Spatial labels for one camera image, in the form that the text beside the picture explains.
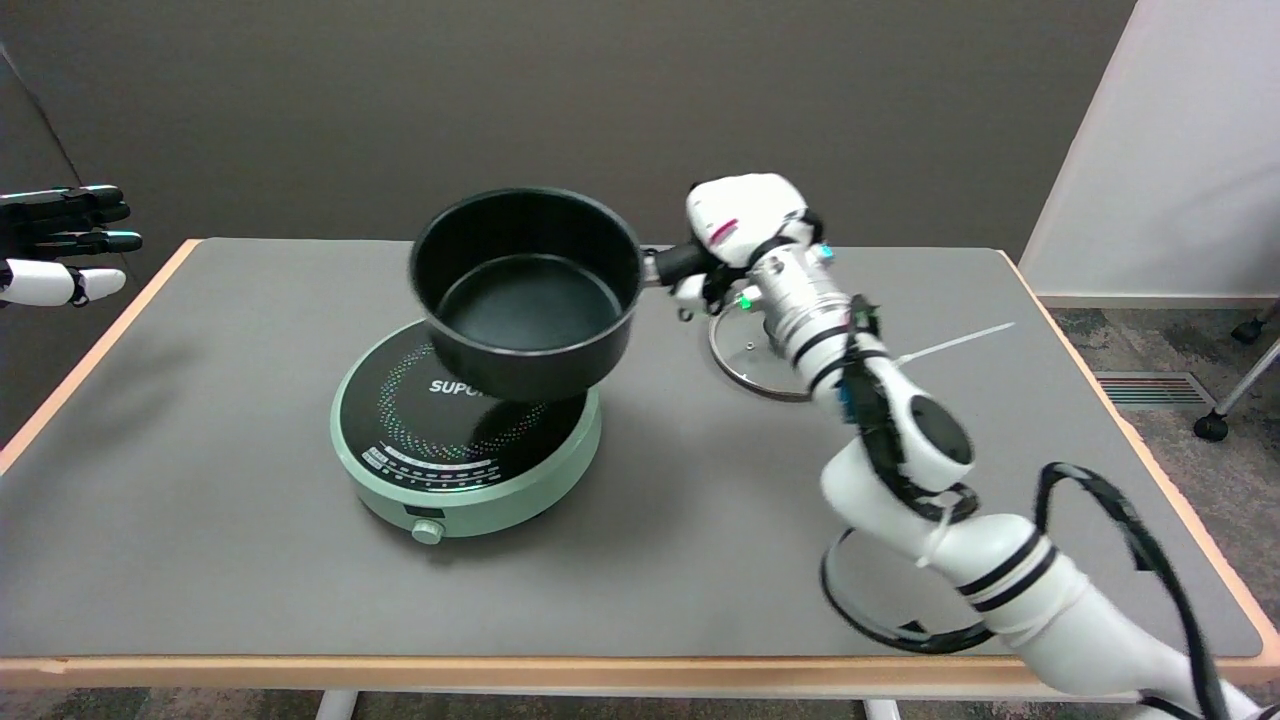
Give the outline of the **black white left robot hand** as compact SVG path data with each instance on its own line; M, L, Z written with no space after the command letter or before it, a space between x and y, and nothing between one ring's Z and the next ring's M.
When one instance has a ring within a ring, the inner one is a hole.
M124 270L76 266L67 259L142 249L141 234L110 227L129 217L125 195L114 184L4 193L3 305L83 307L119 292L127 282Z

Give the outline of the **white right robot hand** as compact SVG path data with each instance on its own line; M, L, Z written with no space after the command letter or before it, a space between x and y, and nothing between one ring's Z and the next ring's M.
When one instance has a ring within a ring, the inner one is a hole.
M694 184L685 200L692 238L664 284L684 322L717 315L731 288L771 250L826 242L826 224L797 187L776 173L726 176Z

